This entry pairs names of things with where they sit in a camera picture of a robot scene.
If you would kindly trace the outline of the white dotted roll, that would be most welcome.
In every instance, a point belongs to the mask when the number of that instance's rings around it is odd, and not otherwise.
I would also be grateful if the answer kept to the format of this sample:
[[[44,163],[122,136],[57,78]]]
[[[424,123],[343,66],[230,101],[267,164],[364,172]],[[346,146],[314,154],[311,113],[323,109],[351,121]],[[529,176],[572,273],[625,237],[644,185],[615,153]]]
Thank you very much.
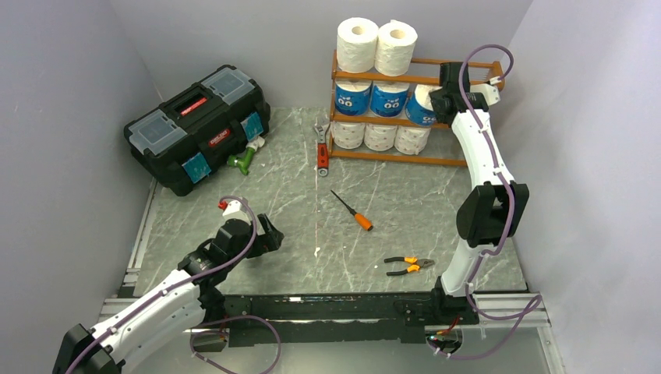
[[[394,137],[394,147],[405,155],[418,155],[427,144],[430,128],[400,126]]]

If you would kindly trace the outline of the orange wooden shelf rack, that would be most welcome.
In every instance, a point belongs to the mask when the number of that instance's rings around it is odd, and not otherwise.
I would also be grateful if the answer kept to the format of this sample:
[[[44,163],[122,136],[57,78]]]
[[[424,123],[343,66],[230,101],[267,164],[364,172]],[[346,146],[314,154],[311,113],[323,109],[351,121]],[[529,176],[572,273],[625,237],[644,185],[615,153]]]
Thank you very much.
[[[479,79],[471,81],[472,84],[476,85],[478,83],[488,83],[491,79],[502,76],[504,71],[500,62],[494,61],[491,63],[486,62],[470,62],[468,63],[469,69],[476,69],[479,73]],[[432,83],[437,83],[439,81],[438,77],[433,76],[416,76],[411,74],[404,74],[403,76],[385,76],[378,72],[361,72],[361,73],[350,73],[345,72],[339,69],[337,52],[333,52],[332,58],[332,68],[331,68],[331,79],[336,83],[339,79],[349,79],[349,80],[360,80],[360,81],[384,81],[384,82],[396,82],[396,83],[410,83],[413,86],[417,84],[430,85]],[[364,123],[366,125],[386,125],[386,126],[398,126],[405,127],[410,129],[420,129],[419,125],[411,122],[404,116],[385,118],[379,117],[377,115],[368,116],[368,115],[356,115],[349,116],[344,115],[338,111],[336,104],[334,102],[330,105],[330,114],[329,121],[331,124],[335,122],[347,122],[347,123]],[[441,157],[421,157],[417,155],[407,155],[404,153],[387,153],[385,151],[374,151],[374,152],[362,152],[357,150],[349,150],[340,147],[336,144],[334,135],[331,130],[327,130],[326,134],[326,144],[327,151],[326,156],[328,159],[332,157],[348,158],[348,159],[359,159],[359,160],[368,160],[368,161],[390,161],[390,162],[401,162],[401,163],[413,163],[413,164],[430,164],[430,165],[440,165],[440,166],[454,166],[454,167],[465,167],[467,165],[464,160],[454,160]]]

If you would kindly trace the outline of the white paper towel roll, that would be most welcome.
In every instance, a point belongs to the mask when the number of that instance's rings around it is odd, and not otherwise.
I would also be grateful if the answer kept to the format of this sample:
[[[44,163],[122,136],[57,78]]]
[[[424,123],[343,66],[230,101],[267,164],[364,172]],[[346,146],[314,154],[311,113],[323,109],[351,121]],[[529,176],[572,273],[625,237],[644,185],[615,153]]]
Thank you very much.
[[[379,27],[370,19],[352,17],[338,25],[336,57],[345,72],[368,72],[374,67]]]
[[[371,150],[382,152],[394,146],[397,134],[396,125],[366,124],[363,142]]]
[[[392,19],[378,30],[374,68],[385,76],[402,76],[411,64],[416,30],[407,23]]]

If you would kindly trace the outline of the blue paper roll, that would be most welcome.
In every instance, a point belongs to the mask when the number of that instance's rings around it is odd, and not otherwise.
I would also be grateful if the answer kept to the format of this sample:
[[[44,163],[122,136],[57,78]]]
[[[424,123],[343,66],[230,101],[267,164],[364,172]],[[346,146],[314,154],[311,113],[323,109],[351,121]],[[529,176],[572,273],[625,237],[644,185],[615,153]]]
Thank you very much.
[[[368,111],[373,82],[360,79],[335,80],[335,109],[347,116],[360,116]]]

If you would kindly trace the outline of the white roll with red print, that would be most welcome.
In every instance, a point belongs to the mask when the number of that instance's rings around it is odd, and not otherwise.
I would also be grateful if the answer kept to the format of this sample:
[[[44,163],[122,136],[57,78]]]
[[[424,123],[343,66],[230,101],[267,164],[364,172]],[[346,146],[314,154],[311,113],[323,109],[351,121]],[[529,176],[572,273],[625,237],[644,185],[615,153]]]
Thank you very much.
[[[359,122],[332,122],[330,130],[335,144],[351,150],[363,144],[365,127],[365,123]]]

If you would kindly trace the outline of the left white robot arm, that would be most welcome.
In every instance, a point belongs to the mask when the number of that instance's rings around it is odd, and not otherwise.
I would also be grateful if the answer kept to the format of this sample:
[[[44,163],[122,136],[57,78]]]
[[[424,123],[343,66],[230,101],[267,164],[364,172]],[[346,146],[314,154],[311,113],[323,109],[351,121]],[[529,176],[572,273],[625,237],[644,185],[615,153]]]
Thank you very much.
[[[227,311],[217,286],[242,259],[278,250],[284,237],[265,213],[227,219],[143,297],[91,328],[69,329],[52,371],[120,373],[183,330],[218,325]]]

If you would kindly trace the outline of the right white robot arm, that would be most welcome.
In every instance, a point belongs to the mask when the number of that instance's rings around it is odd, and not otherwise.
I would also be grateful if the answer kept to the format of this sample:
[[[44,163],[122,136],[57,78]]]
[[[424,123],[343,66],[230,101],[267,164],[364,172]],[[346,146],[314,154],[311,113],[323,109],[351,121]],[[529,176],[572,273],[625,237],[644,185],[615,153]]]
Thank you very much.
[[[482,261],[498,255],[516,232],[529,198],[528,186],[509,172],[493,136],[490,102],[497,99],[498,79],[470,90],[468,67],[461,62],[440,66],[440,89],[429,93],[438,122],[458,139],[471,179],[471,192],[456,216],[461,238],[450,265],[440,276],[444,294],[429,303],[438,323],[460,311],[455,297],[470,295]]]

